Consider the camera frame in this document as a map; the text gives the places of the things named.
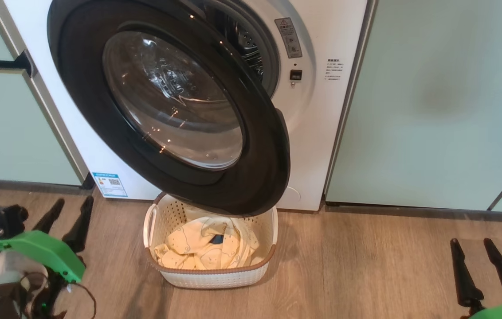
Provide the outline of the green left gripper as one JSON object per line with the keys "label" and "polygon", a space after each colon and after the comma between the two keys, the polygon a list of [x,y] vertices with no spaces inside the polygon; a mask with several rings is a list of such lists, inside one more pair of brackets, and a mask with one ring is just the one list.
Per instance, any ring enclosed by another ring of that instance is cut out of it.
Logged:
{"label": "green left gripper", "polygon": [[49,235],[59,218],[65,200],[59,198],[34,226],[32,231],[0,240],[0,250],[14,250],[62,276],[69,283],[80,283],[86,270],[78,253],[85,250],[94,198],[86,197],[79,216],[62,240]]}

